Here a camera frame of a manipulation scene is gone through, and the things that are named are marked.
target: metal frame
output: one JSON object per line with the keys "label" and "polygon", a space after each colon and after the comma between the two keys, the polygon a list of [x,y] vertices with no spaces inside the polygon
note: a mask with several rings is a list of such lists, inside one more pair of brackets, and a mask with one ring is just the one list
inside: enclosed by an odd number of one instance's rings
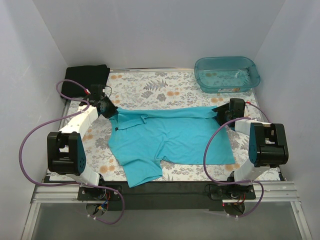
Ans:
{"label": "metal frame", "polygon": [[300,234],[303,240],[312,240],[311,233],[304,215],[304,212],[301,208],[300,201],[292,201],[291,202],[293,214],[295,216],[296,223],[298,224],[298,228],[300,230]]}
{"label": "metal frame", "polygon": [[32,203],[29,214],[26,219],[21,240],[29,240],[32,238],[36,226],[41,203]]}

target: floral pattern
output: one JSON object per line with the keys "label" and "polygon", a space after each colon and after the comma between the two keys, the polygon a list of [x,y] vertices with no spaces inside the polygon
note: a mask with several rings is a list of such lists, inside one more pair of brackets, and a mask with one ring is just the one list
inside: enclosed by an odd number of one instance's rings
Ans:
{"label": "floral pattern", "polygon": [[[111,72],[107,85],[112,87],[111,101],[128,110],[179,109],[197,106],[221,106],[230,98],[241,98],[257,104],[252,90],[234,93],[205,93],[201,91],[193,71],[137,71]],[[68,114],[75,113],[79,103],[71,101]],[[261,113],[247,106],[248,116],[262,120]],[[208,165],[208,172],[217,180],[226,180],[230,173],[238,169],[248,159],[249,137],[227,129],[235,164]],[[126,181],[123,167],[111,153],[108,141],[111,123],[100,116],[88,129],[82,141],[86,163],[95,172],[102,174],[106,181]],[[202,165],[175,164],[161,161],[163,176],[155,181],[208,181]],[[279,181],[276,168],[262,174],[261,181]],[[70,178],[57,173],[50,174],[51,181],[68,181]]]}

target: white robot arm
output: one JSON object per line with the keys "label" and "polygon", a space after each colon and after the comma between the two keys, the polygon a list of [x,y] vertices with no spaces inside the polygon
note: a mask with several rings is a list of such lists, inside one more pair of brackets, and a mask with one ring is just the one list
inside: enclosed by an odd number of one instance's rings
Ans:
{"label": "white robot arm", "polygon": [[83,103],[66,126],[47,136],[47,160],[51,172],[66,175],[78,183],[99,185],[101,176],[86,163],[86,154],[82,143],[90,125],[100,116],[110,118],[117,113],[117,107],[104,93],[105,86],[91,85],[91,94],[86,97],[90,103],[87,110]]}
{"label": "white robot arm", "polygon": [[[231,98],[230,103],[213,109],[216,121],[222,125],[245,115],[245,101]],[[238,120],[229,125],[233,130],[249,136],[248,160],[233,172],[234,181],[253,182],[270,168],[287,163],[289,154],[285,128],[280,123],[261,122],[253,119]]]}

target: gray floor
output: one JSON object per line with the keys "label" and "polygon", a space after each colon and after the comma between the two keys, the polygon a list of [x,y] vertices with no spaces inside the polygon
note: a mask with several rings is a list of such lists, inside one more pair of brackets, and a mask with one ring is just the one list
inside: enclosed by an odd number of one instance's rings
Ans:
{"label": "gray floor", "polygon": [[[255,203],[247,203],[249,209]],[[82,203],[43,203],[33,240],[300,240],[290,202],[263,202],[256,211],[235,220],[206,210],[128,210],[116,225],[88,218]],[[112,220],[119,212],[108,212]]]}

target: gray leaf print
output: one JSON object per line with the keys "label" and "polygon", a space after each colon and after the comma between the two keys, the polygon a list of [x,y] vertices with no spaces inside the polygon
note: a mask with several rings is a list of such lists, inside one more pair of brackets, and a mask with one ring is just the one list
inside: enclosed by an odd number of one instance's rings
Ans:
{"label": "gray leaf print", "polygon": [[230,143],[231,143],[232,149],[238,149],[240,147],[239,142],[237,142],[237,140],[235,139],[230,139]]}
{"label": "gray leaf print", "polygon": [[189,91],[186,94],[182,95],[181,99],[185,100],[189,106],[191,104],[196,103],[196,101],[198,100],[198,97]]}
{"label": "gray leaf print", "polygon": [[160,102],[164,102],[167,98],[163,93],[160,93],[160,94],[158,94],[156,99],[158,99]]}
{"label": "gray leaf print", "polygon": [[166,72],[156,72],[154,75],[156,75],[157,77],[165,77],[165,76],[168,76],[168,73]]}
{"label": "gray leaf print", "polygon": [[241,144],[240,149],[241,150],[248,150],[249,148],[249,142],[245,141],[244,143]]}
{"label": "gray leaf print", "polygon": [[108,141],[102,137],[99,137],[97,140],[95,140],[94,145],[96,148],[106,149],[108,148]]}
{"label": "gray leaf print", "polygon": [[175,164],[173,162],[168,162],[168,161],[161,161],[161,168],[162,169],[167,169],[167,170],[171,170],[175,167]]}
{"label": "gray leaf print", "polygon": [[145,91],[141,94],[141,97],[147,99],[149,98],[152,94],[154,94],[152,91]]}
{"label": "gray leaf print", "polygon": [[159,89],[165,88],[166,86],[168,86],[168,84],[167,84],[167,82],[164,81],[163,79],[162,79],[162,81],[160,81],[160,80],[152,81],[152,80],[151,80],[150,82],[148,82],[148,83],[144,86],[143,89],[145,89],[145,90],[150,90],[150,91],[153,91],[153,90],[157,91],[157,90],[159,90]]}

